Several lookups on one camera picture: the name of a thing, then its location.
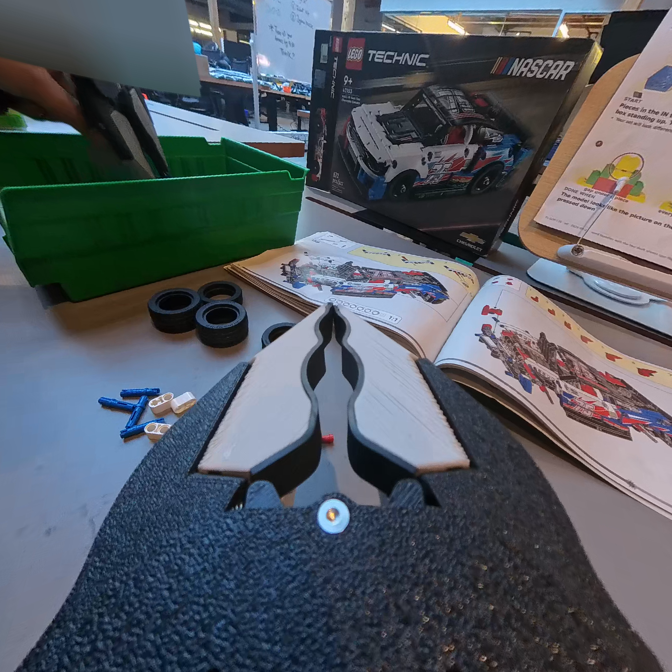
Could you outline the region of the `whiteboard on stand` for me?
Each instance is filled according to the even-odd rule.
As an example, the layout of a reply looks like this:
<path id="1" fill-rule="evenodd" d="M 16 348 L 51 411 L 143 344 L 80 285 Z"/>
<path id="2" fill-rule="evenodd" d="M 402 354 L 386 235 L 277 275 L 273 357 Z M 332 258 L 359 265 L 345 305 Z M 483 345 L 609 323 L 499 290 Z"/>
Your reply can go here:
<path id="1" fill-rule="evenodd" d="M 253 1 L 254 92 L 265 77 L 286 85 L 278 94 L 310 100 L 315 31 L 331 26 L 330 1 Z"/>

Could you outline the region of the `person's left hand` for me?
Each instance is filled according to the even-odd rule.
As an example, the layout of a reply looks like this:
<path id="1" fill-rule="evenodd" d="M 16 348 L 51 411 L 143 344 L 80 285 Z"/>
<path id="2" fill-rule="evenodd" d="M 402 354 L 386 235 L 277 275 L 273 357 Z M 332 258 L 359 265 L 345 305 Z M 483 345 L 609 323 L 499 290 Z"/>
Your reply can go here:
<path id="1" fill-rule="evenodd" d="M 72 82 L 63 72 L 1 58 L 1 113 L 9 109 L 68 124 L 82 134 L 88 130 Z"/>

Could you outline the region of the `printed paper sheet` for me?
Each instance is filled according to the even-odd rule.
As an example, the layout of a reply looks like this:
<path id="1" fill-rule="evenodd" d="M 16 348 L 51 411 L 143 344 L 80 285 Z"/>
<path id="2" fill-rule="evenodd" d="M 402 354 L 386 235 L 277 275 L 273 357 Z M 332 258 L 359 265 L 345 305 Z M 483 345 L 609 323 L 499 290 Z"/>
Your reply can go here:
<path id="1" fill-rule="evenodd" d="M 536 221 L 671 268 L 671 12 Z"/>

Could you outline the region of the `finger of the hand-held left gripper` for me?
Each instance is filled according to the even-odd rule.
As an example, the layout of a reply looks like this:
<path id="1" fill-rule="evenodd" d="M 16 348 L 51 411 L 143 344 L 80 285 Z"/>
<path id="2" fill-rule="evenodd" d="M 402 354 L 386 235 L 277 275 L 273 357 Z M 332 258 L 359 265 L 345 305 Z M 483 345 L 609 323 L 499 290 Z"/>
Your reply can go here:
<path id="1" fill-rule="evenodd" d="M 140 147 L 151 160 L 160 177 L 169 177 L 169 165 L 156 134 L 145 98 L 136 88 L 128 89 L 128 119 L 139 139 Z"/>
<path id="2" fill-rule="evenodd" d="M 155 172 L 127 118 L 113 107 L 97 107 L 89 131 L 91 156 L 114 181 L 153 180 Z"/>

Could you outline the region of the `long wooden workbench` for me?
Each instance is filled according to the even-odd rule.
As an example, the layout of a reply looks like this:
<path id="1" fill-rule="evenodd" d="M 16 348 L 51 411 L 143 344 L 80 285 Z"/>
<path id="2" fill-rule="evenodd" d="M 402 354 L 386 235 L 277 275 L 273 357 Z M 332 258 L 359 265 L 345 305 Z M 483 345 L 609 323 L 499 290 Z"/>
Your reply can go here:
<path id="1" fill-rule="evenodd" d="M 270 131 L 307 130 L 310 97 L 251 81 L 199 75 L 199 104 L 207 115 Z"/>

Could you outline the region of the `white stand base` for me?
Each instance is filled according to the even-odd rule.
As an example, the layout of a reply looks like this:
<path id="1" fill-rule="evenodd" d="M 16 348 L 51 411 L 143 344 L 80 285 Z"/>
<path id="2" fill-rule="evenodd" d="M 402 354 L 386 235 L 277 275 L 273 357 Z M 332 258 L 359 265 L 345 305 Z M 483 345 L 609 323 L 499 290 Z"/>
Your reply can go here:
<path id="1" fill-rule="evenodd" d="M 554 261 L 537 260 L 527 274 L 575 302 L 598 308 L 611 322 L 671 337 L 670 273 L 583 242 L 559 247 Z"/>

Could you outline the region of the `toy car set box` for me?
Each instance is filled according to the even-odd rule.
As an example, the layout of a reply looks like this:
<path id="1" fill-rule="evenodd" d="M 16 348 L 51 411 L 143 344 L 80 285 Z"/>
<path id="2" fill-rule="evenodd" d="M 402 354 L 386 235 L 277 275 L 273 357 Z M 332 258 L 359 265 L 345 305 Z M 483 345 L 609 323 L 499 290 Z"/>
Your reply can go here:
<path id="1" fill-rule="evenodd" d="M 586 38 L 318 30 L 307 186 L 484 256 L 599 58 Z"/>

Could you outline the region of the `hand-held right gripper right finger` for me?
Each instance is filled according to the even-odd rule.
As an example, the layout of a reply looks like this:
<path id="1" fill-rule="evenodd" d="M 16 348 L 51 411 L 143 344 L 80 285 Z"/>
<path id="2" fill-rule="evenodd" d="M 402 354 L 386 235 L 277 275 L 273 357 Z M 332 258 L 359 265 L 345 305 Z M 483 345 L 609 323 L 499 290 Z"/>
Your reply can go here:
<path id="1" fill-rule="evenodd" d="M 348 401 L 348 457 L 356 474 L 390 495 L 396 483 L 470 466 L 417 364 L 404 347 L 335 308 Z"/>

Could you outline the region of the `green plastic bin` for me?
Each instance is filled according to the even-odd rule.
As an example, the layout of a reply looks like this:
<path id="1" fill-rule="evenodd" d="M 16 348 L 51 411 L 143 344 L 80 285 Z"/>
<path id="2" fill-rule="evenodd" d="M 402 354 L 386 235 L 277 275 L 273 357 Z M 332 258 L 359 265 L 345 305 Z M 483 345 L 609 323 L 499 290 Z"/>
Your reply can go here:
<path id="1" fill-rule="evenodd" d="M 170 179 L 108 181 L 80 135 L 1 133 L 1 226 L 31 286 L 88 300 L 291 245 L 306 169 L 161 138 Z"/>

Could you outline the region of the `black toy tire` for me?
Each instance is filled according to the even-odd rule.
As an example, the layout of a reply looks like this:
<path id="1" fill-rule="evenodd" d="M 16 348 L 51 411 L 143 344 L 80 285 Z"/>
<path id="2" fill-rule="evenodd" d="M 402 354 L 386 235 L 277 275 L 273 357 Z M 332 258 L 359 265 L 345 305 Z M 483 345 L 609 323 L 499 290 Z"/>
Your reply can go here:
<path id="1" fill-rule="evenodd" d="M 211 281 L 197 290 L 203 304 L 217 301 L 243 303 L 243 291 L 235 282 Z"/>
<path id="2" fill-rule="evenodd" d="M 262 337 L 261 337 L 261 346 L 262 349 L 269 346 L 275 340 L 279 339 L 282 335 L 287 333 L 296 323 L 293 322 L 282 322 L 275 323 L 266 328 Z"/>
<path id="3" fill-rule="evenodd" d="M 148 312 L 156 329 L 164 333 L 186 333 L 196 328 L 196 314 L 202 299 L 196 290 L 170 288 L 153 295 Z"/>
<path id="4" fill-rule="evenodd" d="M 231 300 L 207 302 L 196 314 L 196 335 L 206 346 L 229 348 L 248 336 L 247 311 Z"/>

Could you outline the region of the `toy car instruction booklet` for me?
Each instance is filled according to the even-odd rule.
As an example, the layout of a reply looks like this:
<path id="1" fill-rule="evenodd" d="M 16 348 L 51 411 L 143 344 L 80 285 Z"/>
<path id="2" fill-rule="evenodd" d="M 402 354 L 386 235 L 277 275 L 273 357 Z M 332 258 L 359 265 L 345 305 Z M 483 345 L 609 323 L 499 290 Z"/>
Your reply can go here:
<path id="1" fill-rule="evenodd" d="M 671 357 L 603 343 L 510 275 L 318 232 L 225 266 L 304 315 L 347 308 L 496 400 L 622 492 L 671 518 Z"/>

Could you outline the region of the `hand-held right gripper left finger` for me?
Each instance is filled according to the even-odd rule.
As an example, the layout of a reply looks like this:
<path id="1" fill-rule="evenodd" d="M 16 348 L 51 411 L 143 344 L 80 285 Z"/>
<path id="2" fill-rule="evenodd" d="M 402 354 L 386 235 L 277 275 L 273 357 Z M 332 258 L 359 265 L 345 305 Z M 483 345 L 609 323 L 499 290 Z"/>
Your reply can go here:
<path id="1" fill-rule="evenodd" d="M 315 472 L 322 444 L 315 388 L 326 370 L 332 310 L 316 309 L 253 358 L 199 473 L 269 481 L 286 495 Z"/>

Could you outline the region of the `rounded wooden board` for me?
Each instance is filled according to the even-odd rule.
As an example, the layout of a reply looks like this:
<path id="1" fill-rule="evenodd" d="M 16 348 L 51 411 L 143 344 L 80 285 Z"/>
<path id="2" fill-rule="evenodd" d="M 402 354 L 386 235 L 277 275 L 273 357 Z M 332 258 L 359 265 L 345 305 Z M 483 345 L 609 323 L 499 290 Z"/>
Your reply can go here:
<path id="1" fill-rule="evenodd" d="M 542 226 L 536 216 L 554 189 L 568 164 L 575 156 L 602 111 L 625 79 L 638 56 L 631 56 L 610 68 L 594 84 L 582 105 L 577 105 L 573 121 L 565 132 L 557 152 L 540 178 L 527 204 L 522 208 L 518 232 L 524 246 L 539 257 L 566 265 L 577 272 L 590 273 L 603 279 L 632 287 L 661 298 L 671 299 L 671 271 L 636 259 L 618 257 L 598 244 L 583 245 L 584 253 L 574 255 L 562 248 L 573 248 L 578 242 L 574 234 L 566 234 Z"/>

